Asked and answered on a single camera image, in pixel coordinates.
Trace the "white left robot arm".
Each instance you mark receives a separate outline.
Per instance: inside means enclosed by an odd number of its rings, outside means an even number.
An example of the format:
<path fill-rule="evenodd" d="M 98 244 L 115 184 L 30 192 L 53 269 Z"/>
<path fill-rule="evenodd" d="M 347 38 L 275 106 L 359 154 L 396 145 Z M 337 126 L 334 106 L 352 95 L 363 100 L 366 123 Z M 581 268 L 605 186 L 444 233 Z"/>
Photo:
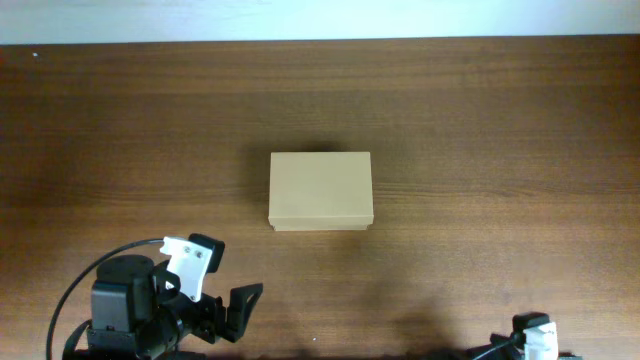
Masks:
<path fill-rule="evenodd" d="M 182 292 L 179 277 L 141 255 L 123 255 L 97 267 L 91 289 L 91 318 L 67 339 L 63 360 L 205 360 L 206 355 L 182 351 L 192 335 L 213 344 L 237 342 L 263 293 L 261 283 L 233 288 L 230 303 L 203 294 Z"/>

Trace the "brown cardboard box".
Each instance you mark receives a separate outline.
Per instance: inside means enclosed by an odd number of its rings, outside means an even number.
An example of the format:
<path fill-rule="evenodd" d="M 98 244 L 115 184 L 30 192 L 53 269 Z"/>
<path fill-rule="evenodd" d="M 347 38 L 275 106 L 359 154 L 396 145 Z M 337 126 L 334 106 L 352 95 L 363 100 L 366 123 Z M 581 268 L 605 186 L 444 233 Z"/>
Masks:
<path fill-rule="evenodd" d="M 276 231 L 367 229 L 374 222 L 371 154 L 272 153 L 268 220 Z"/>

